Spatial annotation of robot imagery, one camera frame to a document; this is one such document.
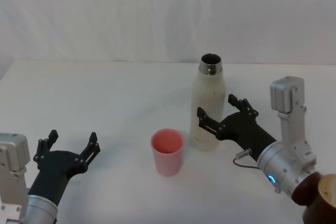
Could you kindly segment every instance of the pink cup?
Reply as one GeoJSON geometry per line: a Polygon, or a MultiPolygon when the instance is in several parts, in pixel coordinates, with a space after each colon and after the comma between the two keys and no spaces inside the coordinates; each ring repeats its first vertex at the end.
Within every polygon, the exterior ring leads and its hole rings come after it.
{"type": "Polygon", "coordinates": [[[173,176],[180,171],[184,138],[179,131],[173,129],[157,131],[152,136],[151,146],[158,173],[173,176]]]}

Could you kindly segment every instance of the wire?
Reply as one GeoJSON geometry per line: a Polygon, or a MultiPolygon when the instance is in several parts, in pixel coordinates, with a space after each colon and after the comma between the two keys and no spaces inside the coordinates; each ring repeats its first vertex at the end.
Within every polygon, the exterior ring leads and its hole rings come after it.
{"type": "Polygon", "coordinates": [[[234,158],[232,161],[233,161],[233,163],[236,165],[236,166],[239,166],[239,167],[243,167],[243,168],[251,168],[251,169],[258,169],[258,170],[260,170],[260,168],[258,167],[258,166],[249,166],[249,165],[241,165],[241,164],[238,164],[237,162],[236,162],[236,158],[234,158]]]}

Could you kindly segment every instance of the white backdrop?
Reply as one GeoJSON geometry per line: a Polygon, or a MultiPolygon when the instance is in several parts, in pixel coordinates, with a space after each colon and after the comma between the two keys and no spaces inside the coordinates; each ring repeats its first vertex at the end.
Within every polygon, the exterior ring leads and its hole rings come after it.
{"type": "Polygon", "coordinates": [[[0,0],[6,58],[335,64],[335,51],[336,0],[0,0]]]}

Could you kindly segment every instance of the bottle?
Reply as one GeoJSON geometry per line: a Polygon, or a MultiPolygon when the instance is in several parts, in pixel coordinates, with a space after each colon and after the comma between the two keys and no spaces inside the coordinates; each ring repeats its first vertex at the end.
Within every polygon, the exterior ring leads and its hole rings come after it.
{"type": "Polygon", "coordinates": [[[221,121],[225,101],[225,82],[222,60],[218,55],[206,54],[201,58],[194,79],[191,97],[190,144],[200,151],[212,151],[219,140],[198,126],[197,108],[201,107],[214,120],[221,121]]]}

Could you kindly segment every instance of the table surface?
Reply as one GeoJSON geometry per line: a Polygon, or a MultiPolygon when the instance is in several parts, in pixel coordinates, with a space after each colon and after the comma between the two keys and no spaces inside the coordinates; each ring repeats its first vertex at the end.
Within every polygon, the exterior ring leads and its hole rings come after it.
{"type": "MultiPolygon", "coordinates": [[[[70,181],[59,224],[302,223],[304,208],[276,194],[261,171],[232,164],[241,151],[232,141],[209,153],[187,144],[180,173],[157,174],[150,137],[171,127],[188,139],[196,72],[192,63],[17,61],[0,81],[0,132],[26,135],[31,157],[52,129],[59,133],[53,150],[76,153],[97,133],[101,152],[70,181]]],[[[287,75],[305,79],[306,138],[317,169],[334,173],[336,66],[224,65],[227,94],[247,98],[259,125],[278,140],[269,86],[287,75]]],[[[224,116],[234,111],[226,104],[224,116]]],[[[38,170],[33,161],[27,169],[29,187],[38,170]]]]}

